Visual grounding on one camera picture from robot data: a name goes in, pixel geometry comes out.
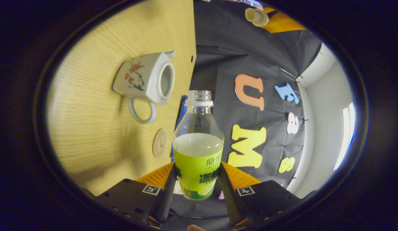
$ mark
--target wood grain surface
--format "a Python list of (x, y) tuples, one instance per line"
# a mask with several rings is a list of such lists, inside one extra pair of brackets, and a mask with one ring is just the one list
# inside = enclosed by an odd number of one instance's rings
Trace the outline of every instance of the wood grain surface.
[[(167, 105), (157, 105), (152, 124), (139, 124), (127, 99), (112, 90), (120, 65), (143, 54), (176, 50), (175, 85)], [(123, 178), (136, 180), (170, 162), (180, 98), (186, 94), (196, 59), (193, 2), (148, 0), (112, 16), (87, 33), (61, 62), (48, 93), (48, 128), (61, 164), (95, 196)], [(146, 119), (146, 102), (135, 101)], [(166, 133), (163, 155), (152, 142)]]

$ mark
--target green bottle label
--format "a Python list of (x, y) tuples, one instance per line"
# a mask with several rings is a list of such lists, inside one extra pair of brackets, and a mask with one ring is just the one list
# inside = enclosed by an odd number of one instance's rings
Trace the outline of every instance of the green bottle label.
[(177, 176), (184, 196), (193, 200), (210, 197), (218, 176), (222, 150), (204, 157), (190, 157), (174, 149)]

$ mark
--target white wall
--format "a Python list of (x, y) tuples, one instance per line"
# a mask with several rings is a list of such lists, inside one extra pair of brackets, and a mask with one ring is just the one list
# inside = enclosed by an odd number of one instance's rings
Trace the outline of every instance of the white wall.
[(315, 60), (313, 60), (312, 64), (302, 73), (303, 79), (301, 77), (298, 78), (300, 82), (299, 88), (308, 88), (313, 83), (318, 81), (324, 74), (326, 74), (331, 67), (336, 63), (336, 57), (334, 54), (328, 49), (328, 47), (322, 43), (320, 48), (320, 53), (316, 56)]
[(350, 86), (339, 62), (307, 87), (306, 92), (314, 117), (314, 147), (306, 175), (294, 193), (299, 198), (319, 189), (333, 174), (343, 139), (342, 110), (352, 102)]
[(294, 175), (294, 179), (290, 181), (289, 186), (286, 188), (289, 192), (295, 193), (301, 185), (307, 171), (309, 170), (310, 162), (312, 160), (314, 140), (315, 140), (315, 118), (313, 116), (312, 105), (310, 104), (309, 96), (306, 89), (299, 86), (300, 97), (303, 102), (303, 112), (305, 119), (305, 142), (303, 144), (302, 157), (300, 158), (298, 169)]

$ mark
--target pink object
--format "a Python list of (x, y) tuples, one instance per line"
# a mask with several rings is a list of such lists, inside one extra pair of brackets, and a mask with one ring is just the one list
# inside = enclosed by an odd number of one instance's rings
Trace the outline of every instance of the pink object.
[(221, 194), (219, 195), (219, 200), (223, 200), (224, 199), (224, 194), (223, 191), (221, 191)]

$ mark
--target liquid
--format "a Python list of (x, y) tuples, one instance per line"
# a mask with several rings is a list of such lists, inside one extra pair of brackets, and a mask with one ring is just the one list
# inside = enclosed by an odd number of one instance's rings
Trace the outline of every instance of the liquid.
[(177, 137), (173, 148), (179, 153), (190, 157), (213, 155), (223, 147), (222, 140), (204, 133), (189, 133)]
[(218, 175), (222, 140), (205, 133), (189, 133), (177, 137), (173, 147), (183, 196), (195, 201), (207, 199)]

